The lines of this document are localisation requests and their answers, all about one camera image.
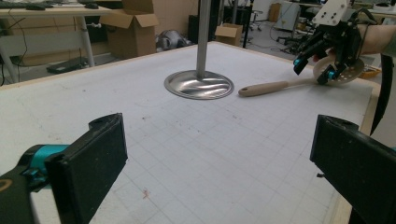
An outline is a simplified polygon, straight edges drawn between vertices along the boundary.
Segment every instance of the metal base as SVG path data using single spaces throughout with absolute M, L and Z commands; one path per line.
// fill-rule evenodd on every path
M 164 85 L 175 95 L 195 100 L 219 99 L 233 92 L 230 79 L 207 71 L 203 78 L 198 78 L 195 70 L 174 73 L 166 78 Z

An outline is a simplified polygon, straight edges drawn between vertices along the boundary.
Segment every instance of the table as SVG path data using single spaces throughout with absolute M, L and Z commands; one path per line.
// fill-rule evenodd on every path
M 206 70 L 235 92 L 199 101 L 167 91 L 164 80 L 195 69 L 196 55 L 192 46 L 3 87 L 0 174 L 27 148 L 70 144 L 89 121 L 121 112 L 129 160 L 92 223 L 331 223 L 339 195 L 309 160 L 317 115 L 370 126 L 378 86 L 242 98 L 247 85 L 312 70 L 298 77 L 292 62 L 211 42 Z M 41 223 L 59 223 L 50 190 L 32 197 Z
M 0 54 L 11 75 L 12 81 L 18 82 L 18 75 L 9 57 L 20 56 L 25 53 L 84 48 L 87 52 L 88 65 L 94 66 L 90 37 L 84 17 L 105 15 L 110 11 L 111 9 L 105 7 L 99 7 L 98 9 L 88 9 L 85 7 L 46 8 L 45 11 L 20 8 L 0 9 L 0 19 L 77 17 L 81 25 L 80 30 L 68 33 L 0 36 Z

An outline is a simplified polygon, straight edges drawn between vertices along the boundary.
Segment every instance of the silver pole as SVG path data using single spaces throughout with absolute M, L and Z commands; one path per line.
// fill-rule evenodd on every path
M 201 10 L 199 14 L 199 35 L 198 35 L 198 55 L 197 55 L 197 78 L 205 77 L 206 49 L 209 36 L 210 4 L 211 0 L 201 0 Z
M 220 0 L 218 25 L 221 25 L 223 17 L 224 17 L 224 1 L 225 0 Z
M 239 0 L 233 0 L 233 24 L 236 24 L 236 16 L 238 14 Z

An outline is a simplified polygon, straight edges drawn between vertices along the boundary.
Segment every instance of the desk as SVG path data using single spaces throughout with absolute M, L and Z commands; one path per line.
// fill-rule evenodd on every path
M 46 18 L 46 17 L 77 17 L 81 30 L 70 33 L 51 35 L 6 35 L 0 36 L 0 54 L 4 60 L 13 82 L 18 82 L 17 72 L 9 57 L 26 53 L 38 53 L 62 49 L 78 49 L 83 47 L 87 52 L 89 66 L 94 66 L 90 37 L 88 35 L 85 16 L 100 16 L 110 12 L 111 9 L 87 9 L 85 7 L 46 8 L 45 11 L 25 9 L 0 9 L 2 18 Z
M 372 83 L 211 101 L 167 91 L 196 55 L 191 46 L 3 87 L 0 174 L 27 148 L 70 144 L 89 121 L 121 112 L 129 160 L 92 223 L 329 223 L 338 194 L 309 160 L 317 115 L 370 121 Z M 216 42 L 206 69 L 236 90 L 299 78 L 292 62 Z M 41 223 L 59 222 L 50 190 L 32 196 Z

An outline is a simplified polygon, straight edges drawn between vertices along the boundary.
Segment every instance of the robotic hand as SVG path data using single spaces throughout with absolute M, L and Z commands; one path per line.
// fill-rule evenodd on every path
M 122 114 L 89 123 L 90 129 L 68 145 L 36 145 L 17 166 L 0 176 L 3 224 L 39 223 L 30 193 L 47 185 L 62 223 L 89 223 L 127 160 Z
M 294 60 L 294 72 L 299 75 L 313 55 L 319 58 L 327 56 L 327 49 L 335 49 L 335 62 L 320 74 L 318 84 L 324 85 L 331 79 L 337 79 L 340 74 L 352 66 L 361 53 L 361 38 L 358 24 L 375 24 L 374 17 L 367 9 L 355 11 L 349 20 L 341 21 L 347 13 L 347 0 L 329 0 L 312 20 L 317 25 L 314 34 L 298 48 L 299 54 Z M 358 16 L 363 12 L 369 20 L 361 21 Z

